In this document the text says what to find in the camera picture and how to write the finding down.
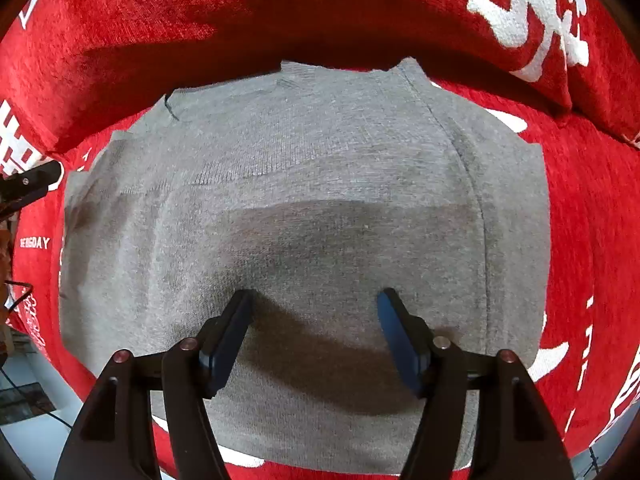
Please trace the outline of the grey knit garment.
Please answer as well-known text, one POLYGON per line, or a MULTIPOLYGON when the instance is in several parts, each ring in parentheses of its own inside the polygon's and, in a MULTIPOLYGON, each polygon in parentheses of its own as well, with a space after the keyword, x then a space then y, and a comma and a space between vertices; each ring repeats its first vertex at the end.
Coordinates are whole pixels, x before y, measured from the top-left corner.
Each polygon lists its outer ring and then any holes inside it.
POLYGON ((161 98, 65 190, 64 347, 93 373, 258 293, 218 443, 296 467, 397 474, 422 412, 376 296, 466 351, 535 359, 550 260, 544 156, 411 58, 161 98))

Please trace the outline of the red blanket with white print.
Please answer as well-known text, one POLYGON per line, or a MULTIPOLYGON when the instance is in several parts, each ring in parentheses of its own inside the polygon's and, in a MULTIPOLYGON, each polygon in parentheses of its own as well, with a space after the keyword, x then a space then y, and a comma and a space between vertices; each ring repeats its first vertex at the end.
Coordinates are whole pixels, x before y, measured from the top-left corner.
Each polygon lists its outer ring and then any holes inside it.
MULTIPOLYGON (((68 178, 164 96, 285 63, 367 73, 407 58, 544 156, 550 260, 544 326, 523 364, 566 452, 639 402, 639 60, 601 0, 26 0, 1 41, 1 173, 62 177, 1 240, 32 296, 9 315, 78 396, 93 373, 63 344, 68 178)), ((393 479, 230 450, 238 479, 393 479)))

